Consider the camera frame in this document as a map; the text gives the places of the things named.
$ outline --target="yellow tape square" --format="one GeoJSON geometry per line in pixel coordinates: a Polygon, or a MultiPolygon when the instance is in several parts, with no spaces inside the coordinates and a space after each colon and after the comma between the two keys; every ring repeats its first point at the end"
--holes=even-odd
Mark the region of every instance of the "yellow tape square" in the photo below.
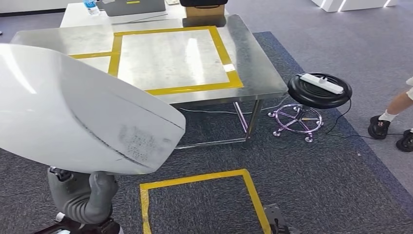
{"type": "Polygon", "coordinates": [[[113,46],[110,52],[90,53],[80,55],[70,55],[75,59],[86,59],[95,57],[111,57],[108,73],[114,77],[117,77],[119,71],[120,55],[122,48],[122,38],[127,35],[139,35],[139,34],[152,34],[152,33],[166,33],[166,32],[183,32],[183,31],[195,31],[195,30],[208,30],[211,34],[214,45],[217,49],[219,58],[228,76],[228,82],[213,83],[213,84],[201,84],[192,86],[172,87],[163,89],[151,89],[145,90],[152,95],[166,95],[177,93],[188,93],[197,91],[228,89],[228,88],[242,88],[244,85],[235,70],[234,65],[231,62],[228,52],[225,49],[224,43],[219,35],[219,32],[215,26],[201,26],[201,27],[187,27],[187,28],[169,28],[169,29],[156,29],[156,30],[144,30],[144,31],[130,31],[130,32],[117,32],[113,34],[113,46]]]}
{"type": "Polygon", "coordinates": [[[263,228],[264,234],[271,234],[271,228],[268,223],[267,217],[263,206],[261,204],[260,198],[258,197],[257,190],[255,189],[254,183],[249,172],[246,169],[228,171],[228,172],[218,172],[205,175],[196,175],[190,177],[184,177],[179,179],[170,179],[153,183],[140,184],[140,194],[141,194],[141,210],[142,210],[142,221],[143,221],[143,234],[151,234],[150,224],[149,224],[149,189],[162,188],[167,186],[173,186],[178,184],[193,183],[203,180],[226,178],[232,176],[242,176],[247,187],[248,193],[251,197],[252,204],[254,206],[255,212],[257,213],[258,220],[260,221],[261,227],[263,228]]]}

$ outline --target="black shoe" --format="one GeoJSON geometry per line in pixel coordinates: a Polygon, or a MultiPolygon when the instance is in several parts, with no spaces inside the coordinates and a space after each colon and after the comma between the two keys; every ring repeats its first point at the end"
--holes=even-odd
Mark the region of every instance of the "black shoe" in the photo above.
{"type": "Polygon", "coordinates": [[[397,141],[396,147],[403,152],[413,152],[413,133],[404,131],[403,138],[397,141]]]}
{"type": "Polygon", "coordinates": [[[380,116],[374,116],[370,119],[369,134],[374,139],[383,140],[387,137],[390,121],[378,120],[380,116]]]}

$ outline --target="white desk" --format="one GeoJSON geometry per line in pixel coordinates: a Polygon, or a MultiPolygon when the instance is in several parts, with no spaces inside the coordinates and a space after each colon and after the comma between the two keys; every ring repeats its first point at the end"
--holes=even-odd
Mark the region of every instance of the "white desk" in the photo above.
{"type": "Polygon", "coordinates": [[[165,3],[166,11],[152,12],[136,15],[126,15],[126,16],[114,16],[109,17],[105,11],[101,11],[99,16],[91,16],[86,10],[83,3],[70,3],[67,5],[65,14],[60,24],[61,28],[65,27],[77,27],[77,26],[88,26],[88,25],[101,25],[101,24],[113,24],[113,23],[127,23],[134,20],[140,20],[144,18],[154,17],[151,19],[144,19],[142,21],[149,20],[168,20],[168,19],[181,19],[186,18],[187,14],[185,8],[180,4],[168,5],[165,3]]]}

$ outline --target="white robot head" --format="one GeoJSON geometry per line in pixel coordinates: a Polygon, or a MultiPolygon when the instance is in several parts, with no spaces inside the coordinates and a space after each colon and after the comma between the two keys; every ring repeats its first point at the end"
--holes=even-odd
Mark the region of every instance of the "white robot head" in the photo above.
{"type": "Polygon", "coordinates": [[[185,133],[172,106],[59,52],[0,44],[0,147],[69,171],[147,174],[185,133]]]}

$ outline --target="stool wheel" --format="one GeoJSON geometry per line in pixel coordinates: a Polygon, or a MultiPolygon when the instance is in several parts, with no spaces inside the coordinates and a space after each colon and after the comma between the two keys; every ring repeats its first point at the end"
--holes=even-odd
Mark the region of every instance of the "stool wheel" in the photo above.
{"type": "Polygon", "coordinates": [[[280,128],[277,131],[273,132],[273,135],[275,137],[281,136],[282,131],[288,130],[294,133],[308,134],[308,137],[305,138],[305,141],[309,143],[313,142],[314,140],[312,132],[317,131],[322,125],[324,125],[321,115],[316,110],[314,110],[313,108],[303,106],[301,104],[290,104],[282,106],[278,110],[268,113],[268,116],[274,117],[277,123],[280,125],[280,128]],[[282,112],[282,110],[284,110],[285,108],[291,107],[294,110],[294,112],[296,112],[295,116],[282,112]],[[307,117],[308,113],[313,113],[316,117],[307,117]],[[284,124],[281,122],[280,116],[290,118],[291,121],[284,124]],[[306,125],[306,122],[308,121],[316,121],[317,126],[314,129],[309,129],[306,125]],[[295,123],[299,123],[303,130],[292,129],[291,126],[295,123]]]}
{"type": "Polygon", "coordinates": [[[311,143],[311,142],[313,142],[313,139],[308,136],[308,137],[305,138],[305,141],[307,141],[308,143],[311,143]]]}

